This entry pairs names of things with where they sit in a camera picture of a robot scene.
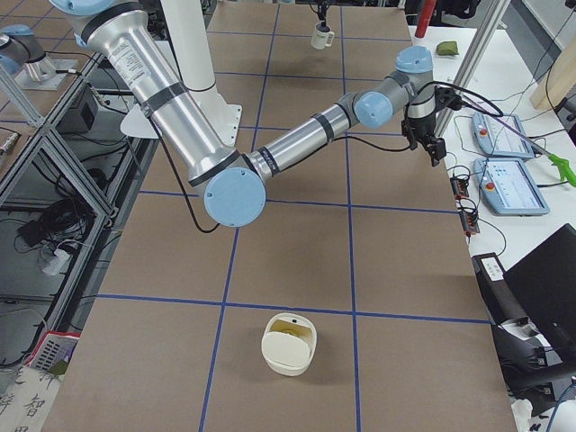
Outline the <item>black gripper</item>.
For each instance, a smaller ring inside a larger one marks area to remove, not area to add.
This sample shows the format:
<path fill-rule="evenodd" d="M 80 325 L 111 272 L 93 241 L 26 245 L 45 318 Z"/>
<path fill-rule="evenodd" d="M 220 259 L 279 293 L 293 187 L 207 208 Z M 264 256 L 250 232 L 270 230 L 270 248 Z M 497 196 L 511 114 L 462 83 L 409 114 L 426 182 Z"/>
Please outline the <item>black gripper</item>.
<path fill-rule="evenodd" d="M 401 133 L 408 141 L 409 149 L 415 150 L 421 144 L 430 157 L 432 167 L 438 166 L 446 156 L 445 140 L 435 135 L 436 121 L 436 115 L 431 113 L 420 118 L 405 115 L 401 122 Z"/>
<path fill-rule="evenodd" d="M 317 15 L 320 22 L 327 20 L 329 0 L 313 0 L 312 11 Z"/>

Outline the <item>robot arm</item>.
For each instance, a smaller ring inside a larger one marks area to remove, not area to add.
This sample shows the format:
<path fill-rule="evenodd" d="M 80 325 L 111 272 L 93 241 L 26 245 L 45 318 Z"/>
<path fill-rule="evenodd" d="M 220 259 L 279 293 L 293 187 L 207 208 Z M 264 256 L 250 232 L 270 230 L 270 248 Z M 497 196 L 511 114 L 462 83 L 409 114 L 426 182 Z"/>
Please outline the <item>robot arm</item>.
<path fill-rule="evenodd" d="M 218 225 L 253 222 L 273 177 L 358 131 L 396 127 L 398 152 L 424 149 L 432 165 L 446 155 L 432 55 L 408 38 L 339 33 L 326 54 L 298 33 L 292 4 L 221 2 L 210 22 L 197 1 L 164 1 L 161 42 L 141 1 L 54 7 L 79 46 L 111 64 L 182 169 L 181 192 Z"/>

